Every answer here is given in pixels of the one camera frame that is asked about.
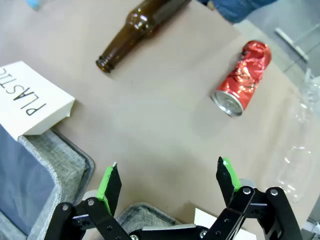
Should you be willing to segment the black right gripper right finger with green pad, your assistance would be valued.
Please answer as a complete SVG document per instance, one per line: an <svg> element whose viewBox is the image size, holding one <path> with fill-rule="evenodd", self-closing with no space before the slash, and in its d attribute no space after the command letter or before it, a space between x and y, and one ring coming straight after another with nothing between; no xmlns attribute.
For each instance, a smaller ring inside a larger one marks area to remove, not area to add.
<svg viewBox="0 0 320 240"><path fill-rule="evenodd" d="M201 237L203 240L233 240L246 219L255 219L266 240L300 240L301 230L289 200L280 187L262 192L240 182L228 158L219 157L216 179L225 209Z"/></svg>

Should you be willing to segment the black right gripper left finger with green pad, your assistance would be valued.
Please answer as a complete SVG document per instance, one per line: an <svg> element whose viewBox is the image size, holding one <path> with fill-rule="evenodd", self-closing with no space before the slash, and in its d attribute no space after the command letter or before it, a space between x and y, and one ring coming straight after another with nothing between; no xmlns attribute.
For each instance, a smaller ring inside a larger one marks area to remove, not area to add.
<svg viewBox="0 0 320 240"><path fill-rule="evenodd" d="M100 182L96 196L78 205L61 202L52 214L46 240L81 240L89 229L97 229L104 240L129 240L127 232L115 219L122 183L115 162Z"/></svg>

